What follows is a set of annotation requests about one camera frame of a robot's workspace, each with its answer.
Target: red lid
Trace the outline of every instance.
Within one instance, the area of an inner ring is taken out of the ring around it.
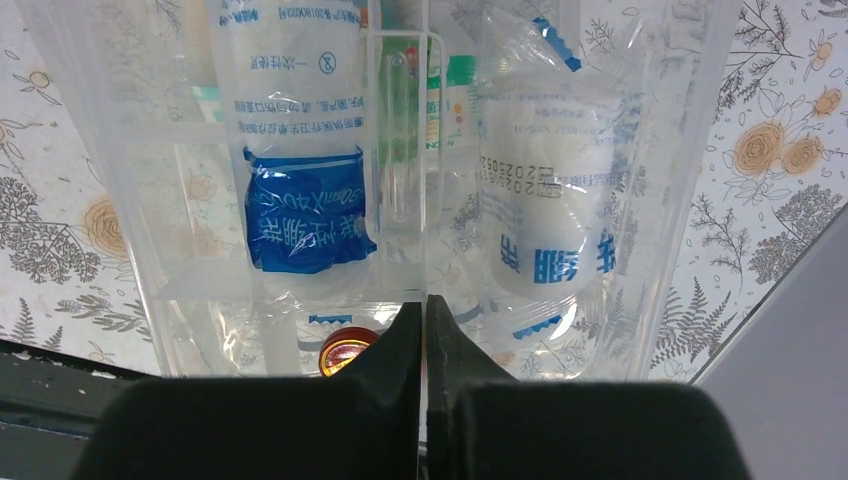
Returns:
[[[368,348],[379,335],[362,327],[347,327],[336,330],[324,342],[319,357],[321,375],[330,377],[352,362]]]

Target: clear plastic box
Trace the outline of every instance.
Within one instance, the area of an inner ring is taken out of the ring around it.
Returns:
[[[228,93],[235,70],[221,53],[232,46],[215,28],[227,0],[18,1],[112,195],[163,375],[315,374],[317,349],[339,327],[321,318],[344,316],[379,331],[400,303],[428,293],[444,295],[469,336],[488,348],[480,327],[487,299],[477,295],[463,245],[450,236],[456,222],[474,214],[473,203],[454,198],[459,189],[451,182],[474,173],[446,164],[444,116],[435,117],[442,122],[439,142],[428,143],[434,118],[427,107],[435,102],[447,111],[450,95],[446,72],[433,71],[434,52],[447,58],[469,48],[451,40],[455,31],[433,31],[431,19],[450,17],[473,38],[477,12],[494,3],[517,16],[547,17],[568,45],[579,42],[574,50],[584,68],[622,48],[614,32],[634,24],[646,58],[639,62],[645,101],[635,155],[616,192],[618,262],[602,287],[605,308],[577,312],[555,336],[529,347],[492,353],[519,377],[644,378],[739,2],[633,0],[624,10],[615,2],[569,0],[382,3],[363,5],[369,25],[361,45],[368,127],[362,148],[372,198],[366,219],[377,253],[361,288],[339,295],[347,287],[333,284],[336,275],[275,277],[250,264],[243,218],[250,173],[233,121],[236,99]],[[397,28],[377,21],[390,17]],[[416,78],[405,105],[375,100],[396,88],[387,87],[394,77],[381,66],[391,61],[392,52],[383,50],[393,45],[390,38],[430,53],[431,63],[421,55],[417,67],[429,75]],[[435,94],[427,84],[433,76],[440,79]],[[392,121],[392,109],[403,108],[418,111],[410,125]],[[415,142],[403,142],[405,155],[415,158],[401,172],[411,217],[394,230],[383,219],[396,205],[377,174],[394,150],[380,148],[388,129],[417,132]],[[465,155],[478,155],[468,148]],[[292,284],[311,295],[286,296]],[[529,370],[514,361],[518,351],[530,352]]]

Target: gray panel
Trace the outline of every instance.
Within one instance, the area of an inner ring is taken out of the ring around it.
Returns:
[[[757,479],[848,478],[848,213],[696,380]]]

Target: floral tablecloth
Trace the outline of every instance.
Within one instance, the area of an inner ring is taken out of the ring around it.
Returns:
[[[0,338],[157,373],[111,202],[13,1],[0,12]],[[743,2],[652,378],[696,376],[844,204],[846,65],[848,1]],[[195,200],[221,194],[188,181]]]

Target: single-use symbol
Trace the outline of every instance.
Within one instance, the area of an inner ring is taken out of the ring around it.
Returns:
[[[321,58],[318,59],[318,65],[322,72],[329,75],[336,71],[336,56],[330,52],[324,52],[321,54]]]

